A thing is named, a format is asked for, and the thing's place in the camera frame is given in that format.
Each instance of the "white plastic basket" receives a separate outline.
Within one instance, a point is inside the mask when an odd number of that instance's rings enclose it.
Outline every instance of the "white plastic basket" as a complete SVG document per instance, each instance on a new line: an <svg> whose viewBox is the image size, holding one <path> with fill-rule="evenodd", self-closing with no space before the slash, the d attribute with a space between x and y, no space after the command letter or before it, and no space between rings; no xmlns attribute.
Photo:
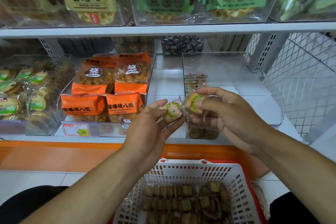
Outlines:
<svg viewBox="0 0 336 224"><path fill-rule="evenodd" d="M234 224L266 223L260 203L246 176L244 168L228 160L183 160L162 158L152 170L134 186L117 209L113 224L145 224L146 213L140 211L143 189L148 184L190 183L218 181L230 193Z"/></svg>

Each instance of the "left hand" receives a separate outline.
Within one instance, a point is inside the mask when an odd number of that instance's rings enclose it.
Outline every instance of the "left hand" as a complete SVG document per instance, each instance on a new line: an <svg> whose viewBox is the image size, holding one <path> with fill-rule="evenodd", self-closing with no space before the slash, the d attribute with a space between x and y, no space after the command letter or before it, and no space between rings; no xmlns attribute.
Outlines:
<svg viewBox="0 0 336 224"><path fill-rule="evenodd" d="M182 116L168 127L164 120L157 123L167 112L166 109L157 108L167 102L167 99L162 99L148 105L129 125L121 149L133 158L135 165L139 164L137 172L140 176L146 174L160 160L167 138L186 120Z"/></svg>

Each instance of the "pant leg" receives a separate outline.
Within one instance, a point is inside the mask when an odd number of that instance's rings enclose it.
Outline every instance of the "pant leg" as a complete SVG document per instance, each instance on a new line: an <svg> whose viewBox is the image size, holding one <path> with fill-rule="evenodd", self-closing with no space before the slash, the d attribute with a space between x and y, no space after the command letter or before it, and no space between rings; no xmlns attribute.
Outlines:
<svg viewBox="0 0 336 224"><path fill-rule="evenodd" d="M292 192L275 199L270 205L269 212L271 214L269 224L319 224Z"/></svg>
<svg viewBox="0 0 336 224"><path fill-rule="evenodd" d="M66 188L68 187L45 185L16 194L0 206L0 223L18 224Z"/></svg>

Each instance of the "forearm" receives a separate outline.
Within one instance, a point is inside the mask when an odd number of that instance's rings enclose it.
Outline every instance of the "forearm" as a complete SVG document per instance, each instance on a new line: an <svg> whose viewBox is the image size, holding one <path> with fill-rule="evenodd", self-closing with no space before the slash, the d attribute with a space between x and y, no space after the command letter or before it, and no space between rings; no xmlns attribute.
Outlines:
<svg viewBox="0 0 336 224"><path fill-rule="evenodd" d="M21 224L106 224L140 177L128 154L118 150Z"/></svg>
<svg viewBox="0 0 336 224"><path fill-rule="evenodd" d="M256 141L255 155L295 194L321 224L336 219L336 164L276 130Z"/></svg>

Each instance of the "right hand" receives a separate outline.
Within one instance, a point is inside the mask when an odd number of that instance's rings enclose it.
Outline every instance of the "right hand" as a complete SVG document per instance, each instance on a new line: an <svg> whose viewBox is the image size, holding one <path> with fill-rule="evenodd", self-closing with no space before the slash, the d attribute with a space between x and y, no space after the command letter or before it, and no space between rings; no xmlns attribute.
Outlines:
<svg viewBox="0 0 336 224"><path fill-rule="evenodd" d="M219 128L235 146L249 154L255 153L254 144L258 140L275 130L238 94L218 87L203 87L196 92L217 97L198 103L200 109L209 111L205 121L202 117L191 114L192 121Z"/></svg>

